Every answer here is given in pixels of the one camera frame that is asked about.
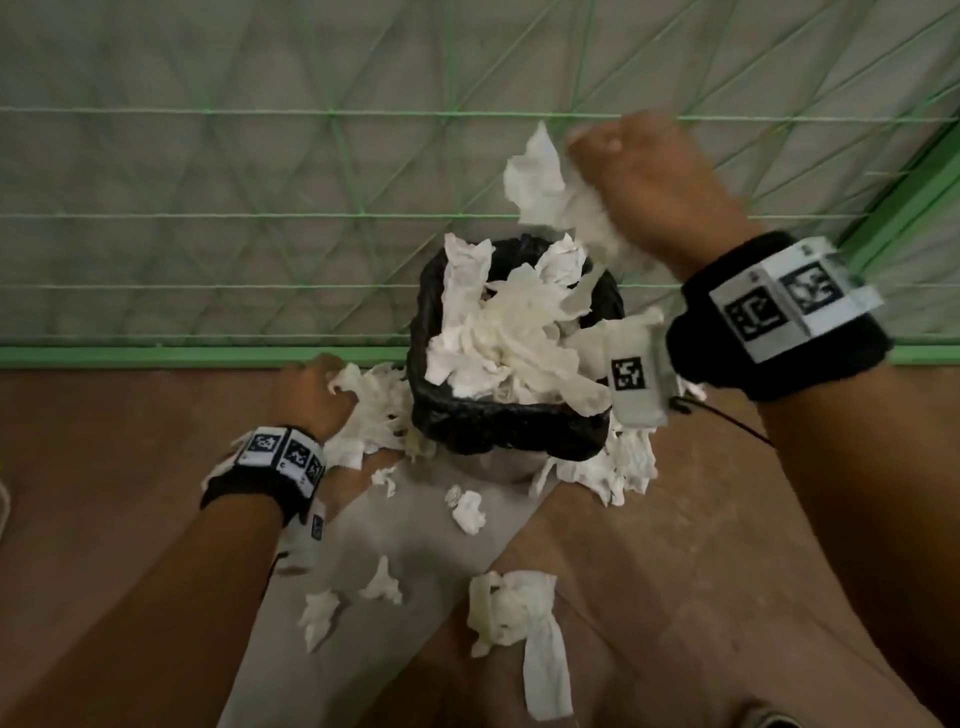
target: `green wire mesh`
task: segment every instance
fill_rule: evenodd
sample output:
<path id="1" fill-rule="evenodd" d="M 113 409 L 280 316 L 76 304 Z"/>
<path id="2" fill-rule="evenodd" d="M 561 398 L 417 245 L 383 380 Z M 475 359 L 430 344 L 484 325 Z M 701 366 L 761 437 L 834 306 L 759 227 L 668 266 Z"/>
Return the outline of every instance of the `green wire mesh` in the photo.
<path id="1" fill-rule="evenodd" d="M 500 173 L 540 119 L 560 142 L 668 105 L 753 217 L 836 237 L 960 106 L 946 0 L 0 13 L 6 345 L 402 344 L 444 232 L 517 233 Z M 910 313 L 960 303 L 945 225 L 938 278 L 909 251 L 877 278 L 899 335 L 960 335 Z M 658 266 L 621 285 L 628 310 L 677 295 Z"/>

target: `black trash bag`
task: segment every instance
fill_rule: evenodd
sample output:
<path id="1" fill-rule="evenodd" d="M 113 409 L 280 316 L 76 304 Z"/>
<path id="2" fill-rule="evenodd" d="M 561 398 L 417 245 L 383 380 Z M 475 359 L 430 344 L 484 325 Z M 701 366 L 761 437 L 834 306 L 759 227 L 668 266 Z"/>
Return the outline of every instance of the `black trash bag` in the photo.
<path id="1" fill-rule="evenodd" d="M 505 280 L 523 263 L 536 265 L 550 242 L 540 237 L 493 243 L 489 280 Z M 584 273 L 592 262 L 584 264 Z M 461 455 L 489 452 L 492 448 L 545 451 L 562 460 L 587 460 L 603 449 L 610 428 L 610 410 L 593 417 L 578 415 L 563 404 L 502 404 L 491 400 L 460 400 L 450 385 L 431 384 L 426 376 L 426 350 L 440 333 L 444 310 L 446 253 L 440 250 L 420 274 L 417 315 L 410 324 L 407 378 L 413 393 L 413 424 L 431 440 Z M 590 312 L 581 317 L 581 328 L 601 319 L 622 319 L 623 300 L 609 271 L 593 289 Z"/>

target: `person's right arm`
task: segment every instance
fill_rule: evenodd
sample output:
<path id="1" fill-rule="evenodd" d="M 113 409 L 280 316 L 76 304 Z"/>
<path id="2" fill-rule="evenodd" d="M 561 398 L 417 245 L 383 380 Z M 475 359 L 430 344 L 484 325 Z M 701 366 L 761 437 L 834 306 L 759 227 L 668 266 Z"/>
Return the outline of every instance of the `person's right arm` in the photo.
<path id="1" fill-rule="evenodd" d="M 762 231 L 665 117 L 602 124 L 568 151 L 624 236 L 681 281 Z M 960 725 L 960 447 L 887 365 L 759 411 L 874 642 L 931 712 Z"/>

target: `tiled floor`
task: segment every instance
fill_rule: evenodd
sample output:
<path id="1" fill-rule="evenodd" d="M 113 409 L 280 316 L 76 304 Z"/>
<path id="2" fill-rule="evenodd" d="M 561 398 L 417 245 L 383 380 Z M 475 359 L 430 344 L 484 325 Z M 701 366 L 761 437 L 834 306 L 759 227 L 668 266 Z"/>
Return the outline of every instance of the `tiled floor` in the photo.
<path id="1" fill-rule="evenodd" d="M 908 376 L 960 433 L 960 370 Z M 200 478 L 258 421 L 271 381 L 0 374 L 0 472 L 14 496 L 0 543 L 0 713 L 177 536 Z M 756 422 L 737 395 L 713 402 Z M 654 447 L 660 478 L 645 497 L 604 509 L 561 486 L 496 564 L 560 576 L 579 725 L 723 726 L 752 697 L 825 728 L 935 724 L 853 616 L 769 449 L 707 415 L 672 423 Z M 522 649 L 470 660 L 465 614 L 462 604 L 367 723 L 530 722 Z"/>

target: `shoe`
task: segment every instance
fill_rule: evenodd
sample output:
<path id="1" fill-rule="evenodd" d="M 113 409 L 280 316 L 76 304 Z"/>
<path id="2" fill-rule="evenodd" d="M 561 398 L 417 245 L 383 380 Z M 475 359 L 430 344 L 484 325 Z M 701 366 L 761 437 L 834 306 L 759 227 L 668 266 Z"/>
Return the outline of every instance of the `shoe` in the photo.
<path id="1" fill-rule="evenodd" d="M 736 728 L 804 728 L 797 720 L 771 708 L 756 705 L 737 721 Z"/>

